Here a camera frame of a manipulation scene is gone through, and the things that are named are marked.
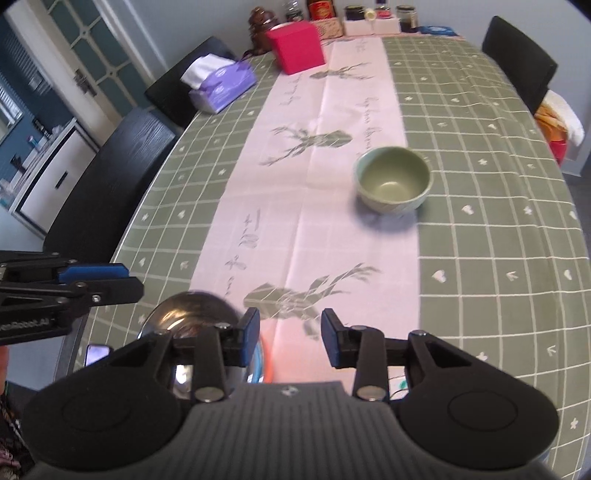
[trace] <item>chair backrest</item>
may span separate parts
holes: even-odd
[[[494,16],[482,51],[495,60],[531,113],[541,105],[558,65],[536,42]]]
[[[148,112],[130,111],[68,196],[44,250],[81,262],[109,262],[174,140]]]
[[[216,37],[209,37],[145,91],[148,100],[182,128],[189,126],[197,110],[195,110],[189,99],[191,87],[181,82],[181,77],[195,60],[209,53],[226,59],[237,60],[232,50],[225,43]]]

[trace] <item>green checkered tablecloth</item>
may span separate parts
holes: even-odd
[[[561,420],[547,461],[573,479],[589,435],[591,271],[569,191],[530,113],[479,49],[420,36],[384,46],[408,145],[435,175],[418,212],[421,327],[544,391]],[[198,114],[154,180],[114,259],[145,296],[90,315],[77,367],[89,342],[131,342],[152,308],[189,288],[277,78],[271,56],[252,64],[256,88],[218,115]]]

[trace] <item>green ceramic bowl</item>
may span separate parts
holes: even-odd
[[[425,159],[403,147],[381,147],[364,153],[355,166],[355,177],[364,204],[393,215],[419,207],[433,184]]]

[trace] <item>dining table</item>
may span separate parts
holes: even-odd
[[[589,438],[591,270],[531,113],[461,37],[343,37],[323,48],[326,65],[292,76],[272,53],[251,58],[256,86],[217,115],[197,113],[113,258],[144,297],[91,312],[76,368],[89,343],[120,348],[163,300],[207,290],[239,311],[259,308],[274,381],[330,380],[318,315],[332,307],[344,324],[387,336],[426,330],[541,390],[560,418],[544,461],[577,478]],[[433,175],[426,201],[401,218],[355,198],[355,161],[388,144],[422,155]]]

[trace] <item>metal bowl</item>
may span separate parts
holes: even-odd
[[[201,291],[186,291],[164,300],[148,316],[138,338],[157,330],[170,330],[175,338],[196,336],[204,325],[226,323],[236,325],[240,317],[224,300]],[[247,368],[226,367],[229,391],[240,383],[263,381],[264,357],[259,342]],[[179,398],[190,398],[192,365],[179,365],[175,371],[173,393]]]

